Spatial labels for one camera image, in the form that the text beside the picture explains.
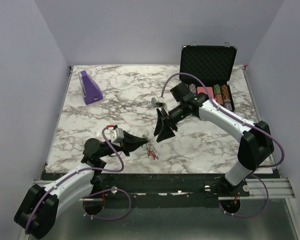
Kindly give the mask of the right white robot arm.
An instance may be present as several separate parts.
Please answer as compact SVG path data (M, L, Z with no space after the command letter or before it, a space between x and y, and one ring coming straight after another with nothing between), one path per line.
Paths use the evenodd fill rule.
M238 184L254 172L274 151L270 128L264 121L254 123L240 118L222 106L215 106L207 94L194 94L184 83L171 89L171 94L179 105L170 111L158 108L154 130L156 141L162 142L175 136L178 122L193 115L212 122L239 143L237 162L225 174L220 183L220 191L231 196L238 190Z

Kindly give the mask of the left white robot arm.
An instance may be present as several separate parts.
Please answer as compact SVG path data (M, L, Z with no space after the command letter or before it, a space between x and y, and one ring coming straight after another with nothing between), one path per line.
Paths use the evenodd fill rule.
M100 194L101 185L96 180L107 170L102 157L129 156L149 142L147 138L129 134L115 125L107 126L105 130L110 131L110 139L88 139L83 158L74 170L44 186L34 184L30 187L13 219L26 234L42 239L72 204L83 197L94 198Z

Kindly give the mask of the red keyring with keys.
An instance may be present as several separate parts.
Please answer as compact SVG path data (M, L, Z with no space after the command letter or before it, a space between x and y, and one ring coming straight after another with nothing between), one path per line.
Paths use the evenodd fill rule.
M159 156L153 145L153 141L145 134L143 134L142 137L147 140L147 143L141 146L141 147L145 146L147 157L151 158L152 160L158 160Z

